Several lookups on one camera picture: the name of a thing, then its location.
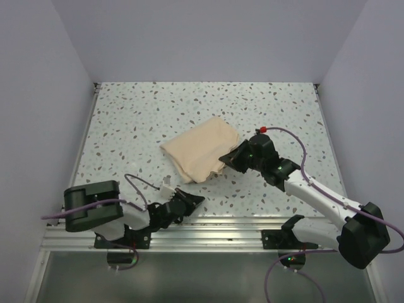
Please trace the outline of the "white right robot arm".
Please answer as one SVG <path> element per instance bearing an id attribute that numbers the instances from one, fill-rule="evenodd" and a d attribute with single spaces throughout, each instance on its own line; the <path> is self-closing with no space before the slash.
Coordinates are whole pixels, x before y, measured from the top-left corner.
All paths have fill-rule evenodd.
<path id="1" fill-rule="evenodd" d="M 280 157 L 265 134 L 243 141 L 219 160 L 237 172 L 259 172 L 267 184 L 307 203 L 327 219 L 324 223 L 294 215 L 279 231 L 262 231 L 266 249 L 323 246 L 339 252 L 352 266 L 364 269 L 390 243 L 378 206 L 361 205 L 346 198 L 338 204 L 334 191 L 304 175 L 300 165 Z"/>

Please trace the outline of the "beige cloth mat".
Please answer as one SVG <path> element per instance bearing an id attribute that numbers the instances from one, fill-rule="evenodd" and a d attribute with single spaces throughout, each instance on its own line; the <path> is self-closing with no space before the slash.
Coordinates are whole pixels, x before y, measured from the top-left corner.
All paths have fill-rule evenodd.
<path id="1" fill-rule="evenodd" d="M 202 183 L 212 174 L 221 174 L 225 164 L 219 158 L 234 150 L 239 142 L 235 128 L 219 117 L 195 126 L 160 145 L 184 183 Z"/>

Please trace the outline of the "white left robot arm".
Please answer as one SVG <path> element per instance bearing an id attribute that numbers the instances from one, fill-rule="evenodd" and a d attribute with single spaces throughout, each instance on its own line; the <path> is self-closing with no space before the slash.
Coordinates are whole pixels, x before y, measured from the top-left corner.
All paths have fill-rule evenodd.
<path id="1" fill-rule="evenodd" d="M 130 243 L 131 232 L 150 234 L 167 229 L 173 223 L 180 224 L 205 201 L 203 196 L 171 187 L 167 179 L 160 186 L 151 187 L 166 202 L 137 205 L 121 198 L 116 181 L 96 182 L 65 190 L 66 231 L 91 230 L 122 248 Z"/>

